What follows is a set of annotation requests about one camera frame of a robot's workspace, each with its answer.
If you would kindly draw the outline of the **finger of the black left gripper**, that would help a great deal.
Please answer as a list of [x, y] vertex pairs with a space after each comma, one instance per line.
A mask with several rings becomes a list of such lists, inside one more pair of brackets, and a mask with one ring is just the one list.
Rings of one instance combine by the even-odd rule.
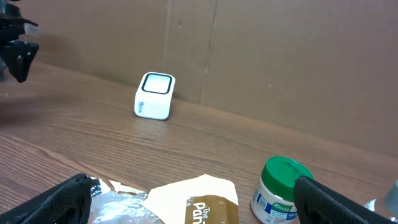
[[8, 42], [1, 46], [1, 59], [9, 69], [10, 74], [19, 82], [25, 82], [29, 74], [39, 44], [21, 40]]

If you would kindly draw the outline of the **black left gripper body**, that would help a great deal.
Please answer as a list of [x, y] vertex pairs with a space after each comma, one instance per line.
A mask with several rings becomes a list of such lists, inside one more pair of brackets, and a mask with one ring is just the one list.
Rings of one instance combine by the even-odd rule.
[[20, 8], [1, 0], [1, 43], [18, 40], [21, 35], [39, 36], [39, 25], [21, 15]]

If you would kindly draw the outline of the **yellow liquid glass bottle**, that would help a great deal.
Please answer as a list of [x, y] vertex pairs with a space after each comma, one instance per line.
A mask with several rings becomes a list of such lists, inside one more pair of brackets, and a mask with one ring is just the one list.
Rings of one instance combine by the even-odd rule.
[[398, 188], [397, 181], [395, 181], [385, 196], [367, 202], [364, 207], [397, 223], [397, 198]]

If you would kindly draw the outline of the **brown white snack bag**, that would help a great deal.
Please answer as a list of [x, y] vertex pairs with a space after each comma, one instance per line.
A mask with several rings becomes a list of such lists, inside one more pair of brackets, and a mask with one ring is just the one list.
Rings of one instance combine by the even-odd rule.
[[89, 223], [238, 224], [234, 184], [207, 174], [137, 190], [120, 182], [95, 179]]

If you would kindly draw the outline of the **white barcode scanner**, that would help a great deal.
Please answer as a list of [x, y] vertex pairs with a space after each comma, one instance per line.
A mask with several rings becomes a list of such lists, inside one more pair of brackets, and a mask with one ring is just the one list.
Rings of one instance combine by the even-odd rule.
[[170, 115], [175, 78], [158, 72], [147, 72], [137, 88], [134, 112], [138, 117], [166, 120]]

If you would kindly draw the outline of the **green white yogurt cup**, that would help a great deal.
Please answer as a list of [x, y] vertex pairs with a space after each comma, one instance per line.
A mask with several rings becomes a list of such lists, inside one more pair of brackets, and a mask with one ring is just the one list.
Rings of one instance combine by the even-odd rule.
[[293, 189], [295, 181], [312, 173], [301, 163], [284, 156], [266, 161], [251, 199], [251, 209], [261, 223], [291, 224], [297, 218]]

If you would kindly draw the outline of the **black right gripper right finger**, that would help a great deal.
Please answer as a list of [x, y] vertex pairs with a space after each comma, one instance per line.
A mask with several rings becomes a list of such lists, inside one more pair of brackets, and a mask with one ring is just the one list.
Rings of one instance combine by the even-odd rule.
[[306, 176], [295, 181], [293, 196], [301, 224], [394, 223]]

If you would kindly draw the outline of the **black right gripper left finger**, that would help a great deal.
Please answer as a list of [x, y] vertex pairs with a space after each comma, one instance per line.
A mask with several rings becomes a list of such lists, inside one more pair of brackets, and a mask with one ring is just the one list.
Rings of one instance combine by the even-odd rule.
[[93, 179], [77, 174], [1, 214], [5, 224], [88, 223]]

